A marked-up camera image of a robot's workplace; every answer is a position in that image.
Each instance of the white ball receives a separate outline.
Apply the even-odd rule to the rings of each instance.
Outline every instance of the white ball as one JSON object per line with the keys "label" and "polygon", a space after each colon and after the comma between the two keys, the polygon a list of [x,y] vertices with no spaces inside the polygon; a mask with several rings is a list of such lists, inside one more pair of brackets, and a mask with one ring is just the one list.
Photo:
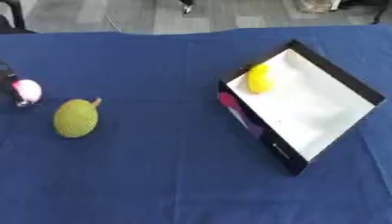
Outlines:
{"label": "white ball", "polygon": [[18,80],[12,86],[25,101],[35,103],[41,98],[42,88],[33,80]]}

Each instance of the lemon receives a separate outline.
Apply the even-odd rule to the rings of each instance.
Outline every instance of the lemon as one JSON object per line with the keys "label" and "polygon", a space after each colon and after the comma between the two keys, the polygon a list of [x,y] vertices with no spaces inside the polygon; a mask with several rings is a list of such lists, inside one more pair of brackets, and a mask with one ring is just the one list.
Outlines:
{"label": "lemon", "polygon": [[248,71],[248,88],[251,92],[260,94],[268,92],[273,87],[273,80],[267,76],[269,67],[265,64],[253,66]]}

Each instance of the black box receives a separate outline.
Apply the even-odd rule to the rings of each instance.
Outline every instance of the black box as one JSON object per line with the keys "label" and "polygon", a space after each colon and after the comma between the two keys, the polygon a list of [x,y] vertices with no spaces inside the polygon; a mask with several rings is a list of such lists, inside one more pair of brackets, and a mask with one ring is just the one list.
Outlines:
{"label": "black box", "polygon": [[[275,84],[254,94],[247,71],[262,63]],[[219,98],[295,175],[385,100],[296,40],[221,79]]]}

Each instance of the durian stem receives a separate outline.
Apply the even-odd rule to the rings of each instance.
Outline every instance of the durian stem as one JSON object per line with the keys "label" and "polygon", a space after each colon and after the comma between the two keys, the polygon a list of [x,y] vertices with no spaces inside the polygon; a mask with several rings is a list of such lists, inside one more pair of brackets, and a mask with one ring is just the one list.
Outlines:
{"label": "durian stem", "polygon": [[100,106],[101,102],[102,102],[101,98],[96,98],[95,101],[93,101],[91,104],[93,104],[95,107],[98,107]]}

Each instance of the gray floor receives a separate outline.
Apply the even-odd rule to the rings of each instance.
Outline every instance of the gray floor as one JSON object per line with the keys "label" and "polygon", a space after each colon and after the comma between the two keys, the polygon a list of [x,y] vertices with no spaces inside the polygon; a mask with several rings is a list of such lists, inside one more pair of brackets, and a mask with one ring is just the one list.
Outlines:
{"label": "gray floor", "polygon": [[[37,32],[190,33],[239,27],[361,25],[374,11],[357,8],[326,14],[300,13],[296,0],[196,0],[182,15],[177,0],[22,0],[28,28]],[[9,10],[2,5],[7,17]],[[392,13],[383,22],[392,24]]]}

